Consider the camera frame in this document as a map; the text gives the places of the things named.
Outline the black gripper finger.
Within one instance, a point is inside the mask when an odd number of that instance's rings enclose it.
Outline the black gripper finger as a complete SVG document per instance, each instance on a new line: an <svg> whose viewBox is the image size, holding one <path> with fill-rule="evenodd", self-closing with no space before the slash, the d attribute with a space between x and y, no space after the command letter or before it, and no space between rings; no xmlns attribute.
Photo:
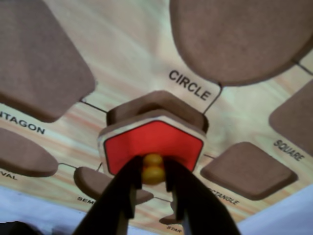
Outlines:
<svg viewBox="0 0 313 235"><path fill-rule="evenodd" d="M165 161L166 190L172 193L176 220L186 235L239 235L226 206L186 167Z"/></svg>
<svg viewBox="0 0 313 235"><path fill-rule="evenodd" d="M115 175L76 228L77 235L126 235L142 189L142 157L135 156Z"/></svg>

